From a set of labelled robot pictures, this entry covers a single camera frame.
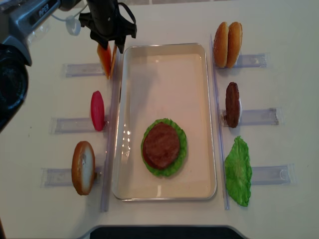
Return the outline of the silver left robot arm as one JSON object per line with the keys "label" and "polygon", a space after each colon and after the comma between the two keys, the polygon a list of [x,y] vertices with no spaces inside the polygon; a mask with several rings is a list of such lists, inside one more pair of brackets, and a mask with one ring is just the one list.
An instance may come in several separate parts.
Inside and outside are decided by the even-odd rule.
{"label": "silver left robot arm", "polygon": [[[114,41],[120,52],[124,51],[126,37],[136,37],[136,19],[123,2],[116,0],[89,0],[89,12],[80,13],[81,27],[90,29],[90,37],[103,48]],[[22,55],[23,63],[32,65],[27,45],[28,36],[47,20],[57,9],[69,11],[77,0],[9,0],[1,4],[0,43],[15,47]]]}

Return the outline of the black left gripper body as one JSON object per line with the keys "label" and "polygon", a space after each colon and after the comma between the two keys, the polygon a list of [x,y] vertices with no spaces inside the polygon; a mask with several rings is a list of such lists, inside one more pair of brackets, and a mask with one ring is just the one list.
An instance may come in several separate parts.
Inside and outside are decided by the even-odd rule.
{"label": "black left gripper body", "polygon": [[90,29],[90,37],[96,42],[125,42],[126,36],[136,38],[136,19],[123,2],[116,0],[89,0],[89,12],[81,13],[82,27]]}

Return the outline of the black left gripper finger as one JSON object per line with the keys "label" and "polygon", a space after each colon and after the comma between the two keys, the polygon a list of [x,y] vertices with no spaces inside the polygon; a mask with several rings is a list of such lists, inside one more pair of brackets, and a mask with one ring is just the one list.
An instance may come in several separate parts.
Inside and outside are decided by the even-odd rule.
{"label": "black left gripper finger", "polygon": [[105,37],[98,37],[97,38],[97,42],[104,48],[104,49],[107,49],[108,48],[108,38],[105,38]]}
{"label": "black left gripper finger", "polygon": [[117,46],[121,54],[124,53],[125,42],[126,42],[125,36],[120,36],[115,39],[115,45]]}

